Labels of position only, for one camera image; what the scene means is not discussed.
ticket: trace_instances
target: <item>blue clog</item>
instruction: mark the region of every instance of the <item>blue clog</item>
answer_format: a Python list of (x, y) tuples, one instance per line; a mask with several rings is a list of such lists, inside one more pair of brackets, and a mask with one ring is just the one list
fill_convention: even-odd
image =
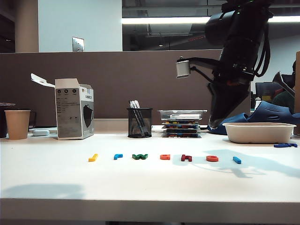
[(226, 128), (223, 123), (290, 123), (300, 124), (300, 113), (291, 114), (288, 107), (274, 105), (262, 101), (251, 116), (245, 113), (238, 114), (223, 120), (216, 129), (207, 129), (217, 135), (227, 135)]

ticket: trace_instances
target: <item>gray partition wall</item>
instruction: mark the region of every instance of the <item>gray partition wall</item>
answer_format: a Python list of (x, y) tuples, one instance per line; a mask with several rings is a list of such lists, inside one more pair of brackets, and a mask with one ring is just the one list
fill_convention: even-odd
[[(209, 110), (207, 81), (196, 72), (176, 78), (180, 56), (218, 59), (220, 50), (149, 52), (55, 52), (0, 54), (0, 102), (37, 112), (37, 126), (55, 126), (54, 89), (30, 80), (34, 73), (49, 83), (77, 78), (94, 89), (95, 118), (127, 118), (128, 101), (153, 108), (153, 124), (160, 124), (157, 110)], [(211, 71), (202, 68), (211, 76)], [(236, 113), (249, 112), (244, 101)], [(207, 124), (210, 112), (204, 115)]]

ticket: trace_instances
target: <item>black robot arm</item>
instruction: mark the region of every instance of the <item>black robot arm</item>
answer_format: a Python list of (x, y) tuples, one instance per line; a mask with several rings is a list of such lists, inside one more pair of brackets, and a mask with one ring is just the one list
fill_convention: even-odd
[[(247, 96), (250, 82), (262, 76), (270, 60), (268, 19), (271, 0), (229, 0), (222, 5), (222, 13), (211, 16), (205, 27), (205, 36), (211, 44), (223, 44), (219, 60), (180, 58), (177, 77), (187, 77), (190, 70), (203, 73), (190, 64), (212, 69), (213, 78), (208, 88), (212, 94), (210, 126), (215, 128)], [(257, 68), (258, 50), (264, 34), (264, 45)], [(261, 74), (258, 73), (262, 63)]]

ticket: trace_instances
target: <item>black mesh pen holder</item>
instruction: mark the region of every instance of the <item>black mesh pen holder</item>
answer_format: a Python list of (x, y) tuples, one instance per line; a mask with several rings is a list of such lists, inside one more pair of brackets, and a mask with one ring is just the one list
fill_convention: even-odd
[(128, 137), (151, 137), (152, 108), (128, 108)]

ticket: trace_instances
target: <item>fluorescent light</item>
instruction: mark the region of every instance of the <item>fluorescent light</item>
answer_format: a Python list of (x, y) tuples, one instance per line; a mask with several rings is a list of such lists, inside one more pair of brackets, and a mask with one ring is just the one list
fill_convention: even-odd
[(146, 17), (146, 18), (122, 18), (122, 24), (206, 24), (209, 17)]
[(300, 22), (300, 16), (274, 16), (269, 19), (270, 23), (298, 23)]
[[(210, 17), (146, 17), (146, 18), (122, 18), (122, 24), (206, 24)], [(300, 16), (274, 16), (270, 23), (297, 23)]]

